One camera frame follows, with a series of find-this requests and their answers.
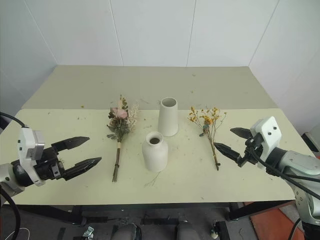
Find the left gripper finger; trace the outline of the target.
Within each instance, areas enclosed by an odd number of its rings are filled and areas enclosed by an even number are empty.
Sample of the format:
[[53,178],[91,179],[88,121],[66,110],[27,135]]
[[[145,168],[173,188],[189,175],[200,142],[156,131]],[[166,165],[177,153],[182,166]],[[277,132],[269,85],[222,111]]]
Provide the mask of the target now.
[[90,138],[87,136],[76,136],[52,143],[51,147],[54,148],[56,152],[61,152],[63,150],[70,150],[76,148],[84,144],[88,140],[90,140]]
[[95,157],[78,162],[73,167],[64,171],[63,179],[68,181],[79,175],[84,174],[91,168],[95,167],[101,161],[101,159],[101,157]]

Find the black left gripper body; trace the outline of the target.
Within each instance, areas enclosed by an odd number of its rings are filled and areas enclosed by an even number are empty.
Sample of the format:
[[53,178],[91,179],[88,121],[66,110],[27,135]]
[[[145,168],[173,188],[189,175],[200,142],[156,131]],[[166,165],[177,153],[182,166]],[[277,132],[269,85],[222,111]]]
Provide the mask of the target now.
[[39,160],[36,160],[34,169],[41,180],[58,180],[63,177],[64,166],[58,159],[58,152],[54,147],[43,150]]

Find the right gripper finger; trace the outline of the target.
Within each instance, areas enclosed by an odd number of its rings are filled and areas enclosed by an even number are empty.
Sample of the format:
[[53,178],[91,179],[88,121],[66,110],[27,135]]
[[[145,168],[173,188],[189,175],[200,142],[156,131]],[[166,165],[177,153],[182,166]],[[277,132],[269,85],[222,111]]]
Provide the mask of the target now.
[[230,131],[243,139],[250,139],[253,137],[251,130],[247,128],[234,127],[234,128],[231,128]]
[[225,157],[233,160],[235,163],[239,164],[240,160],[242,159],[241,155],[234,151],[231,147],[223,144],[223,143],[218,143],[214,142],[214,147]]

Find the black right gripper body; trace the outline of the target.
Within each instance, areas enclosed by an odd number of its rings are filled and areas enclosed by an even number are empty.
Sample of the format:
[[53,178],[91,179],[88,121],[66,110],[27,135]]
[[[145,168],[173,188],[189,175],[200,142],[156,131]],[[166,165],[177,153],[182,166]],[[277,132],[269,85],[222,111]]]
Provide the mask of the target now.
[[239,157],[237,160],[237,165],[243,167],[245,163],[249,162],[253,165],[260,163],[262,160],[258,153],[262,154],[263,147],[263,136],[261,133],[257,133],[255,136],[250,137],[246,140],[246,148],[244,150],[244,156]]

